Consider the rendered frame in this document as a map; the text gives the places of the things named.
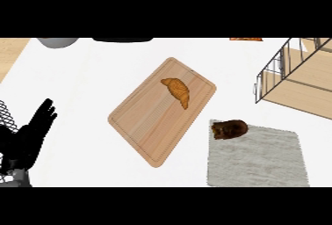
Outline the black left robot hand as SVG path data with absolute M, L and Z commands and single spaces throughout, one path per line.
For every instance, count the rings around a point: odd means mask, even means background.
M 0 126 L 0 153 L 3 154 L 0 174 L 13 169 L 29 170 L 36 161 L 42 141 L 50 130 L 54 113 L 53 101 L 47 98 L 38 107 L 31 121 L 13 133 Z

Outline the chocolate cupcake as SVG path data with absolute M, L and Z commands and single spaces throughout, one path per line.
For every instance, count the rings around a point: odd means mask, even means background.
M 247 125 L 242 120 L 214 122 L 211 125 L 214 139 L 227 140 L 240 137 L 247 132 Z

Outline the grey placemat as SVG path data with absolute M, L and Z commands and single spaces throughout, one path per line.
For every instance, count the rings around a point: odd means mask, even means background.
M 217 140 L 209 131 L 206 183 L 218 187 L 308 187 L 295 132 L 247 126 L 247 133 Z

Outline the wooden cutting board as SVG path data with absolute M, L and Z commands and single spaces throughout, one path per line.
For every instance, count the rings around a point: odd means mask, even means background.
M 188 89 L 187 109 L 160 83 L 168 78 Z M 215 84 L 169 57 L 113 109 L 109 124 L 152 167 L 162 165 L 215 90 Z

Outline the grey bowl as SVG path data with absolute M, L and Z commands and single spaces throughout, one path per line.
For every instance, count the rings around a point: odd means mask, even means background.
M 47 48 L 63 48 L 63 47 L 67 47 L 70 44 L 73 44 L 78 39 L 76 38 L 38 38 L 36 40 Z

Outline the golden croissant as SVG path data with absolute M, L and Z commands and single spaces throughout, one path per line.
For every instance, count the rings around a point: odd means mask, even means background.
M 160 84 L 168 88 L 169 94 L 180 101 L 181 107 L 187 109 L 188 103 L 188 88 L 177 78 L 166 78 L 160 80 Z

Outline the black round pan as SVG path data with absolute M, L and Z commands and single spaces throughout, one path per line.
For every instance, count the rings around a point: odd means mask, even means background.
M 147 42 L 153 38 L 93 38 L 93 40 L 98 42 L 113 42 L 113 43 L 135 43 L 135 42 Z

